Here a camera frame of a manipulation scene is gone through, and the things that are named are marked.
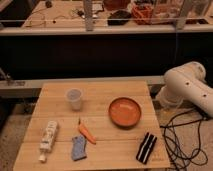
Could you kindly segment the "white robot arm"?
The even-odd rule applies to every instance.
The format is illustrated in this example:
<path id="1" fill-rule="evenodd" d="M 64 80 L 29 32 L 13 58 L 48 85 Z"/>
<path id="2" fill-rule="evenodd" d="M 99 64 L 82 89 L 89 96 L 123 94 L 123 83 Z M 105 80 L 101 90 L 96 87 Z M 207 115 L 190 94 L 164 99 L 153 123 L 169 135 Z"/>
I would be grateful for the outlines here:
<path id="1" fill-rule="evenodd" d="M 213 118 L 213 88 L 205 83 L 205 77 L 205 67 L 196 61 L 169 69 L 156 99 L 166 109 L 177 107 L 186 99 Z"/>

